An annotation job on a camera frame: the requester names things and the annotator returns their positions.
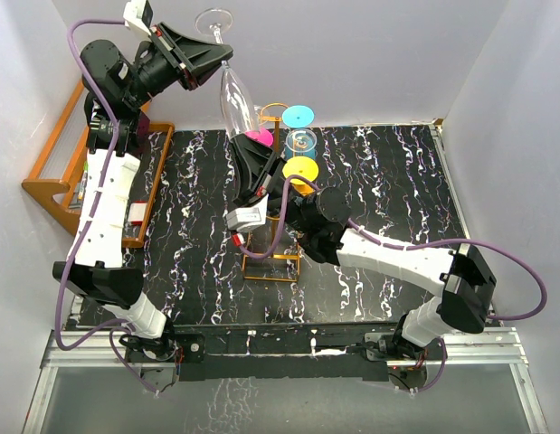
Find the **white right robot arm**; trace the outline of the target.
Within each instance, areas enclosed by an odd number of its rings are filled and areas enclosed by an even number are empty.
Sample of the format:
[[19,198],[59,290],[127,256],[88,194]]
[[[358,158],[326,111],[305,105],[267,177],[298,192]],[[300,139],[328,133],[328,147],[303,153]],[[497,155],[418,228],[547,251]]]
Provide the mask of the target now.
[[351,221],[338,188],[318,187],[301,172],[285,175],[287,161],[246,134],[233,137],[230,146],[237,192],[226,224],[244,255],[267,259],[290,228],[317,263],[372,270],[429,292],[428,302],[404,314],[392,335],[378,339],[380,354],[417,359],[448,333],[483,332],[496,278],[471,242],[443,249],[377,236]]

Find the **blue plastic wine glass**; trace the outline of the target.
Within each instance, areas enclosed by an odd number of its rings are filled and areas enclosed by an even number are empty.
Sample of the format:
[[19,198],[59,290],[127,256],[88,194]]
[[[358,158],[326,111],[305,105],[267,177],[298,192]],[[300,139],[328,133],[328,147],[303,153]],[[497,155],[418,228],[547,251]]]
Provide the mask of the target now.
[[288,127],[283,154],[286,159],[305,156],[314,160],[317,136],[309,127],[315,118],[314,111],[304,105],[294,105],[282,113],[282,122]]

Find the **clear wine glass front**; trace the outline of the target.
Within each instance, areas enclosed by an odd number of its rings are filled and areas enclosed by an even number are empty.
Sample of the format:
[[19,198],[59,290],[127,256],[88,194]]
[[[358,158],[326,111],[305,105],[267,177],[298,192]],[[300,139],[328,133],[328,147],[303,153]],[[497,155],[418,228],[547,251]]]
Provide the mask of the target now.
[[[223,34],[232,25],[232,13],[222,8],[204,10],[195,18],[196,30],[203,35],[213,36],[219,45],[223,45]],[[259,121],[250,92],[228,61],[222,61],[222,66],[220,107],[227,136],[234,139],[248,132],[257,132],[260,129]]]

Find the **magenta plastic wine glass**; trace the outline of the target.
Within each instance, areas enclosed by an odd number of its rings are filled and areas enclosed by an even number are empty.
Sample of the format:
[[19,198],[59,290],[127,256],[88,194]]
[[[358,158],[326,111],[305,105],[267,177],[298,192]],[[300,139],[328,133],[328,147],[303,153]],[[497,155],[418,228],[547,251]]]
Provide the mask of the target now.
[[266,147],[272,147],[274,142],[273,134],[266,128],[261,127],[258,131],[248,131],[245,133],[249,139],[252,139]]

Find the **orange plastic wine glass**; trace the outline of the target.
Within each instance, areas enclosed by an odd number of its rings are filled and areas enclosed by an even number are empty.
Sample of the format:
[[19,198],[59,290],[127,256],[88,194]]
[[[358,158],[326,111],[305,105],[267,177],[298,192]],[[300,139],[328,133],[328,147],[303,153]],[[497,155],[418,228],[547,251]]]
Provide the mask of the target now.
[[[294,156],[287,160],[283,166],[282,174],[285,178],[292,175],[298,175],[306,180],[314,183],[318,177],[318,164],[313,158],[307,156]],[[308,195],[314,192],[314,188],[300,179],[292,179],[291,185],[301,194]]]

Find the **clear flute glass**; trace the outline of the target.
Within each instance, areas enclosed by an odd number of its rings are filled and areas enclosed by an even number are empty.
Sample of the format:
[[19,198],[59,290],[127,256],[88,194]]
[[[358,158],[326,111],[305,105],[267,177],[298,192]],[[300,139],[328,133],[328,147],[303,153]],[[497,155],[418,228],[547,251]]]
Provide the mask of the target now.
[[287,134],[285,144],[294,153],[304,153],[315,149],[317,136],[309,128],[293,128]]

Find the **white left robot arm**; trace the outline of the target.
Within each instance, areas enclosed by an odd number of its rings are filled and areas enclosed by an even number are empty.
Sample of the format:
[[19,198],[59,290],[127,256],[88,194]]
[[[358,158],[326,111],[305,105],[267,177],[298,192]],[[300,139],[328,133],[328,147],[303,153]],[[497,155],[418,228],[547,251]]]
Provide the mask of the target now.
[[204,42],[175,32],[164,23],[124,25],[144,37],[134,60],[111,41],[98,39],[78,48],[67,32],[71,54],[88,90],[85,100],[87,181],[79,226],[64,261],[52,266],[59,283],[54,333],[58,347],[70,351],[83,344],[62,340],[62,302],[66,291],[89,299],[114,317],[106,325],[123,331],[122,344],[158,361],[173,358],[177,340],[171,320],[144,293],[141,269],[124,265],[122,238],[129,195],[140,167],[139,149],[148,120],[142,107],[174,83],[195,90],[233,56],[221,42]]

